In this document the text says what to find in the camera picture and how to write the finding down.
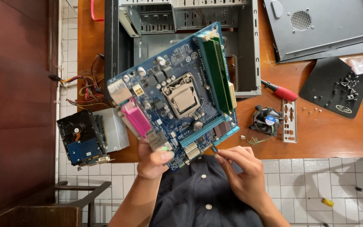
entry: brown wall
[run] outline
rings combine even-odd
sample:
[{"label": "brown wall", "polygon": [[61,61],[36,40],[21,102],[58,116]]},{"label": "brown wall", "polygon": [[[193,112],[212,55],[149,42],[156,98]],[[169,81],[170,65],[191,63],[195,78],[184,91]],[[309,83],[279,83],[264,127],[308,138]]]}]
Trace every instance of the brown wall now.
[{"label": "brown wall", "polygon": [[57,2],[0,0],[0,208],[54,182]]}]

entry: mouse pad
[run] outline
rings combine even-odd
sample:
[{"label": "mouse pad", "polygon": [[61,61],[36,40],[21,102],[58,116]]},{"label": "mouse pad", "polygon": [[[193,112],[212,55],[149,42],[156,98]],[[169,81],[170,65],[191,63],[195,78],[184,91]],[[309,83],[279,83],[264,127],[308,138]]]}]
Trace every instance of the mouse pad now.
[{"label": "mouse pad", "polygon": [[[347,75],[351,76],[349,80],[359,81],[353,87],[356,91],[353,94],[358,94],[354,96],[356,101],[346,100],[350,89],[336,83],[345,82]],[[351,67],[337,57],[318,59],[299,96],[340,115],[354,118],[363,100],[363,74],[355,75]]]}]

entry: gigabyte logo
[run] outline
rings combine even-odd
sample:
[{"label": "gigabyte logo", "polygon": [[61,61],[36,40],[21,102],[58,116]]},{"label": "gigabyte logo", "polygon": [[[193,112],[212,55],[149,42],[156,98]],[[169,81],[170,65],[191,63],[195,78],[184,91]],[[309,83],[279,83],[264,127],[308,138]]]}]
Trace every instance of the gigabyte logo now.
[{"label": "gigabyte logo", "polygon": [[352,110],[350,110],[349,108],[345,107],[345,106],[340,106],[340,105],[336,105],[335,106],[339,111],[341,112],[345,112],[347,114],[352,113]]}]

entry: red screwdriver handle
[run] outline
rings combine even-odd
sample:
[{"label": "red screwdriver handle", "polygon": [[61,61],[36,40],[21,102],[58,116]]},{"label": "red screwdriver handle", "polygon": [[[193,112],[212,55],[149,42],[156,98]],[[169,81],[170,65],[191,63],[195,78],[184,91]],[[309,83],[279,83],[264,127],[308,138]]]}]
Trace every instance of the red screwdriver handle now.
[{"label": "red screwdriver handle", "polygon": [[295,93],[280,86],[278,86],[278,89],[274,93],[290,102],[293,102],[298,98],[298,96]]}]

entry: wooden chair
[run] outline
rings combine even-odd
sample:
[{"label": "wooden chair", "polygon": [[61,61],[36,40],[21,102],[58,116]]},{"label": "wooden chair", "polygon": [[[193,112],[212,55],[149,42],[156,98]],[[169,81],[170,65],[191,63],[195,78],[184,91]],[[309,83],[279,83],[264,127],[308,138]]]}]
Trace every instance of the wooden chair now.
[{"label": "wooden chair", "polygon": [[[107,189],[111,182],[100,186],[69,186],[62,181],[33,194],[19,205],[0,212],[0,226],[5,227],[82,227],[82,209],[88,205],[88,227],[94,226],[95,198]],[[56,190],[92,191],[83,199],[69,204],[54,203]]]}]

